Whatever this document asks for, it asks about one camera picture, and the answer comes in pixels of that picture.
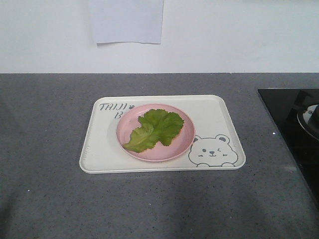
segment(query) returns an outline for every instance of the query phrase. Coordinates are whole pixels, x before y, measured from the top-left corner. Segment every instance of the induction cooktop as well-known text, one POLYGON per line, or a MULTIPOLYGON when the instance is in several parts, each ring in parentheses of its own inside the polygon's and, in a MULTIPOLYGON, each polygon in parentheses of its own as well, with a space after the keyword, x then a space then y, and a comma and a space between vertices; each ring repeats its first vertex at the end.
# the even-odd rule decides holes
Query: induction cooktop
POLYGON ((319 207, 319 89, 259 89, 319 207))

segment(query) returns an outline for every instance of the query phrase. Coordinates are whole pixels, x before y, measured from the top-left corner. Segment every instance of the paper sheet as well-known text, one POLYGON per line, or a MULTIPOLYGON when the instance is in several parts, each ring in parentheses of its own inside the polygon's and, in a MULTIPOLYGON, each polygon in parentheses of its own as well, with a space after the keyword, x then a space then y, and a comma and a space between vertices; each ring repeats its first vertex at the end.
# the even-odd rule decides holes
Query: paper sheet
POLYGON ((163 0, 89 0, 96 43, 160 44, 163 0))

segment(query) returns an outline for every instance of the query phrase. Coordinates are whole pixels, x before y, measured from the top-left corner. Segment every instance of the tray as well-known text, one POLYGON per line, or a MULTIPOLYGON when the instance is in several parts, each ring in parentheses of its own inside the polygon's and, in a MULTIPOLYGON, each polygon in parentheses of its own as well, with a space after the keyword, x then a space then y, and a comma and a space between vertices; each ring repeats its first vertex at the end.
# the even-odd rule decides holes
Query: tray
POLYGON ((133 96, 98 99, 84 140, 80 167, 86 173, 178 170, 234 170, 246 157, 222 98, 214 95, 133 96), (166 104, 184 111, 194 122, 196 137, 178 158, 147 162, 128 155, 117 141, 119 119, 134 107, 166 104))

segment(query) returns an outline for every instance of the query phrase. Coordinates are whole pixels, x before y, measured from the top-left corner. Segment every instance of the bear cartoon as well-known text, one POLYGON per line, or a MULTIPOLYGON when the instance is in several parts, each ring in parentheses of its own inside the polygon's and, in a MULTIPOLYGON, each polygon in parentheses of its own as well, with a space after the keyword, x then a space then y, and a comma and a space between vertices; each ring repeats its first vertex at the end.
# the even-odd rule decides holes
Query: bear cartoon
POLYGON ((238 155, 229 142, 229 137, 223 134, 215 138, 201 138, 196 135, 188 159, 197 167, 235 167, 238 155))

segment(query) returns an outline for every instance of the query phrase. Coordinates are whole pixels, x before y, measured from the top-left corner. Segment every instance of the green lettuce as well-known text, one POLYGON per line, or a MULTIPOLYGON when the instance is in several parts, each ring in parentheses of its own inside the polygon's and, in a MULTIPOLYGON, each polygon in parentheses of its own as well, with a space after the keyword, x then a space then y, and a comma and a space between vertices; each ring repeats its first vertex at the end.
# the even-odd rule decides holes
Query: green lettuce
POLYGON ((143 117, 139 116, 138 121, 141 127, 134 129, 130 141, 123 145, 137 153, 154 148, 158 141, 169 146, 184 125, 184 120, 177 113, 161 109, 149 110, 143 117))

